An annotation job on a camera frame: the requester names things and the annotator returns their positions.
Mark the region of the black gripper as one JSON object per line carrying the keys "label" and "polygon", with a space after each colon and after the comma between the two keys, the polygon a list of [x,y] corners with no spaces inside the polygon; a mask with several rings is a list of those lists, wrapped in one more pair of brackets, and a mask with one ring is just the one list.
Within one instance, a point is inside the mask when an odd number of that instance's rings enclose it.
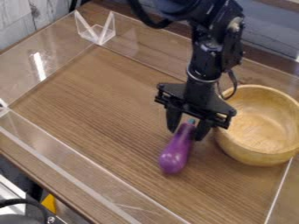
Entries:
{"label": "black gripper", "polygon": [[226,129],[236,110],[220,99],[213,89],[204,90],[202,94],[185,95],[185,84],[158,83],[154,101],[165,108],[166,128],[174,132],[186,114],[200,119],[194,131],[194,140],[201,141],[213,127]]}

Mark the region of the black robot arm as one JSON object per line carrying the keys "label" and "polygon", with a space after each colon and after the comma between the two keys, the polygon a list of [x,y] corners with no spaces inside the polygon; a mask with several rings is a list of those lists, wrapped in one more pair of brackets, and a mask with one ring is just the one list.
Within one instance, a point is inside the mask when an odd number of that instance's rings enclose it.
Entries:
{"label": "black robot arm", "polygon": [[160,83],[154,101],[164,105],[166,127],[174,131],[184,114],[198,119],[192,139],[200,141],[210,131],[229,126],[237,111],[220,93],[222,74],[234,79],[232,67],[242,58],[242,8],[236,0],[156,0],[162,20],[154,22],[138,0],[126,0],[140,21],[153,29],[165,28],[174,21],[190,26],[190,61],[186,82]]}

